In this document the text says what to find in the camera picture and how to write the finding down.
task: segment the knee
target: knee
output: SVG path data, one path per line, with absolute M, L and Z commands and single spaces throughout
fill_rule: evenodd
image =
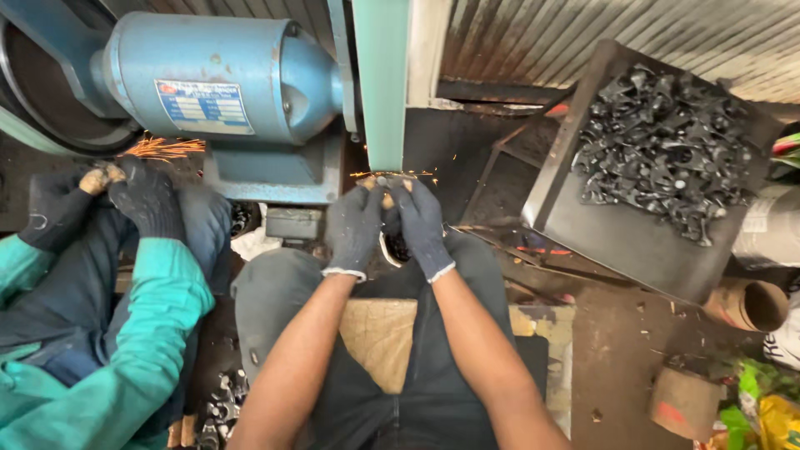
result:
M 451 232 L 445 238 L 445 248 L 464 279 L 487 275 L 502 277 L 491 247 L 480 238 Z
M 184 187 L 178 190 L 178 202 L 187 225 L 208 227 L 215 235 L 230 233 L 230 202 L 218 192 L 205 186 Z
M 230 294 L 237 301 L 248 292 L 263 299 L 267 291 L 316 286 L 322 281 L 319 260 L 293 248 L 276 248 L 253 258 L 231 284 Z

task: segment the corrugated metal sheet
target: corrugated metal sheet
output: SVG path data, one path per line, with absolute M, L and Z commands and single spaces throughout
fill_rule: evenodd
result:
M 616 39 L 742 98 L 800 103 L 796 0 L 454 0 L 442 77 L 567 87 Z
M 101 0 L 109 8 L 116 2 Z M 292 18 L 328 53 L 336 55 L 327 0 L 146 0 L 144 7 L 164 14 L 197 14 L 249 18 Z

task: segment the teal jacket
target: teal jacket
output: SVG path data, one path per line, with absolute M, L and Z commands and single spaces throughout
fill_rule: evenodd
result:
M 35 287 L 54 259 L 16 235 L 0 240 L 0 310 Z M 72 388 L 16 361 L 38 344 L 0 355 L 0 448 L 164 448 L 166 434 L 130 439 L 174 390 L 186 337 L 214 297 L 183 243 L 144 238 L 130 298 L 109 364 Z

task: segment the knit cotton glove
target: knit cotton glove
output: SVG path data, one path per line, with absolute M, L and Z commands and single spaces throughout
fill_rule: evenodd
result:
M 111 202 L 133 221 L 143 238 L 167 238 L 186 242 L 178 197 L 165 173 L 127 155 L 122 158 L 126 181 L 114 183 Z
M 428 283 L 433 283 L 455 267 L 442 239 L 442 207 L 417 179 L 391 185 L 391 196 L 402 218 L 402 236 Z
M 325 241 L 334 256 L 323 275 L 346 273 L 366 280 L 364 268 L 378 244 L 384 190 L 357 186 L 328 208 Z
M 28 225 L 19 238 L 40 250 L 59 253 L 80 232 L 93 193 L 79 187 L 81 171 L 30 177 Z

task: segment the worker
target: worker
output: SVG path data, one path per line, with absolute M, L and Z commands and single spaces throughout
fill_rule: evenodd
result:
M 0 448 L 164 448 L 182 414 L 187 338 L 214 306 L 206 281 L 226 282 L 230 205 L 133 156 L 122 169 L 113 205 L 96 198 L 103 171 L 34 176 L 28 225 L 0 241 Z
M 514 349 L 492 251 L 473 236 L 443 236 L 438 200 L 418 180 L 390 185 L 413 256 L 404 267 L 366 280 L 384 189 L 356 187 L 328 211 L 326 267 L 281 248 L 233 282 L 252 384 L 228 448 L 288 449 L 301 431 L 313 448 L 569 448 Z M 383 393 L 337 339 L 351 292 L 418 301 L 399 395 Z

